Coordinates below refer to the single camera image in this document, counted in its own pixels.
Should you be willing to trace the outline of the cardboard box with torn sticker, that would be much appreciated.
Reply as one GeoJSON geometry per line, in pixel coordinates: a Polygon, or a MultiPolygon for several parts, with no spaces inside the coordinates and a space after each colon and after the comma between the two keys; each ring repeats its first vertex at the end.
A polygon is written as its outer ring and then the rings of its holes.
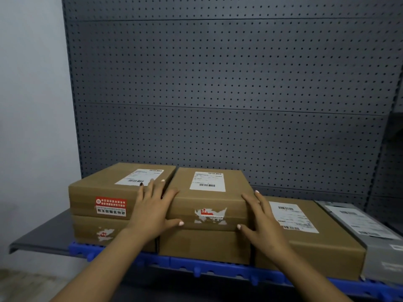
{"type": "Polygon", "coordinates": [[[107,246],[128,226],[129,220],[72,215],[77,243],[107,246]]]}

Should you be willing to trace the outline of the cardboard box torn white sticker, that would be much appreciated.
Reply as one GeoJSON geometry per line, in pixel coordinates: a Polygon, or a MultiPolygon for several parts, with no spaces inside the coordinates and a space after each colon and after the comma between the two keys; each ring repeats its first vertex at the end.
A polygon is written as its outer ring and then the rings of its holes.
{"type": "Polygon", "coordinates": [[[184,229],[234,232],[238,224],[254,226],[254,214],[241,196],[254,195],[240,170],[180,167],[168,189],[177,188],[167,219],[180,219],[184,229]]]}

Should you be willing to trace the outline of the plain cardboard box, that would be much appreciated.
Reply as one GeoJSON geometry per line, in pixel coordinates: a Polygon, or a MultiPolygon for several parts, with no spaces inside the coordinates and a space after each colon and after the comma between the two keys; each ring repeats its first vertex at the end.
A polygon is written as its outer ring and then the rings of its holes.
{"type": "Polygon", "coordinates": [[[249,264],[251,246],[240,232],[174,228],[160,235],[159,255],[249,264]]]}

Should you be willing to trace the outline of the dark grey metal shelf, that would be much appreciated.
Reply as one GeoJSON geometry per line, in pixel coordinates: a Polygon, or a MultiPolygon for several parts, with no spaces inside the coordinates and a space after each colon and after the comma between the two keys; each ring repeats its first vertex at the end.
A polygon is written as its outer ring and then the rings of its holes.
{"type": "Polygon", "coordinates": [[[8,254],[23,250],[70,256],[68,247],[73,241],[73,220],[67,209],[11,243],[8,254]]]}

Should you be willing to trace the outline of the person's left forearm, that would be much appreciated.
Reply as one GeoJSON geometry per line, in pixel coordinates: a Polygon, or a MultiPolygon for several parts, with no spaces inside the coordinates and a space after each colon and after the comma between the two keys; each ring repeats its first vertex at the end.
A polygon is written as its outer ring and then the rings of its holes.
{"type": "Polygon", "coordinates": [[[128,228],[118,236],[50,302],[109,302],[124,274],[158,228],[128,228]]]}

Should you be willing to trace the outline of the grey parcel box white label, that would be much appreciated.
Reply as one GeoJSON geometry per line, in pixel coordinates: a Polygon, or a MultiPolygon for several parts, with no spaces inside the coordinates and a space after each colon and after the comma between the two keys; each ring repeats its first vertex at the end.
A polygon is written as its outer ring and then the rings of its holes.
{"type": "Polygon", "coordinates": [[[403,285],[403,237],[353,204],[316,201],[365,249],[363,279],[403,285]]]}

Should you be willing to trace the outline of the person's right hand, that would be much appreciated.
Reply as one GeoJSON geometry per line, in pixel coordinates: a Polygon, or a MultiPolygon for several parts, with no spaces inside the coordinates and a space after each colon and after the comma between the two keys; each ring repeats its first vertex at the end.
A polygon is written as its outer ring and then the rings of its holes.
{"type": "Polygon", "coordinates": [[[282,253],[289,249],[282,227],[275,219],[271,207],[270,215],[265,215],[255,195],[243,193],[241,196],[254,214],[255,237],[248,238],[249,241],[272,262],[277,263],[282,253]]]}

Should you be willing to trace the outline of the large cardboard box white label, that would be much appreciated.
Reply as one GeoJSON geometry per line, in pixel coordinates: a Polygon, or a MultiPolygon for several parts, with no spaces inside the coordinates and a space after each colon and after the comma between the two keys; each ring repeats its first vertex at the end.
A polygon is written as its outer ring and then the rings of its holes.
{"type": "Polygon", "coordinates": [[[292,249],[326,277],[358,281],[366,250],[312,200],[265,196],[292,249]]]}

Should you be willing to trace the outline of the cardboard box with red label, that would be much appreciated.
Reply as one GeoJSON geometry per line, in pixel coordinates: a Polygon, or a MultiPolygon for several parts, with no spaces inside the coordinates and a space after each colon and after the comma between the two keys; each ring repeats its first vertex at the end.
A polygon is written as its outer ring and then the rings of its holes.
{"type": "Polygon", "coordinates": [[[140,185],[173,178],[176,166],[116,163],[69,185],[73,216],[130,219],[140,185]]]}

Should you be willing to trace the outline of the person's left hand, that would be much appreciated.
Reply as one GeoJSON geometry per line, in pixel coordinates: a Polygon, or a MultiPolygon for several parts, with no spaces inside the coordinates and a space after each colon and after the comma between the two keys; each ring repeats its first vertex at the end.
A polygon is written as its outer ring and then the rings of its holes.
{"type": "Polygon", "coordinates": [[[164,222],[167,211],[179,193],[177,188],[168,189],[161,200],[156,199],[156,185],[153,179],[145,187],[145,199],[138,201],[138,196],[134,205],[131,219],[128,223],[128,230],[134,238],[143,243],[147,243],[157,238],[165,232],[164,222]]]}

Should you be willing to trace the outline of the dark grey pegboard panel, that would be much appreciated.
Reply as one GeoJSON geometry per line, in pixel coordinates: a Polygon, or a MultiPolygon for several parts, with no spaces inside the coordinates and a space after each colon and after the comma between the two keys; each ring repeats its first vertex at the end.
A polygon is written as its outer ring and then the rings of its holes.
{"type": "Polygon", "coordinates": [[[369,204],[403,0],[63,0],[82,177],[238,169],[263,194],[369,204]]]}

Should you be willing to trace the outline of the person's right forearm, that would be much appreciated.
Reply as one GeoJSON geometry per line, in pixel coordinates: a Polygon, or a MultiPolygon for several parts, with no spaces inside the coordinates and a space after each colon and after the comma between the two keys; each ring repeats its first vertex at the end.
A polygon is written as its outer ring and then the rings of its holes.
{"type": "Polygon", "coordinates": [[[285,274],[305,302],[353,302],[290,248],[275,248],[270,260],[285,274]]]}

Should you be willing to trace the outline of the blue plastic shelf edge strip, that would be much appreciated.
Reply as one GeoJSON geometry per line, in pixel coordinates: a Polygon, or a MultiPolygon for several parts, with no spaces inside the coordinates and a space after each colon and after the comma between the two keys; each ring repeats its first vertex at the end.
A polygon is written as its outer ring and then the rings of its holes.
{"type": "MultiPolygon", "coordinates": [[[[258,284],[292,286],[292,283],[283,273],[275,270],[258,269],[242,264],[161,256],[156,253],[141,252],[134,260],[133,266],[187,272],[192,273],[194,277],[211,275],[231,279],[238,278],[248,280],[253,286],[258,284]]],[[[349,281],[335,278],[329,280],[347,295],[375,298],[381,302],[403,302],[403,285],[388,285],[374,280],[349,281]]]]}

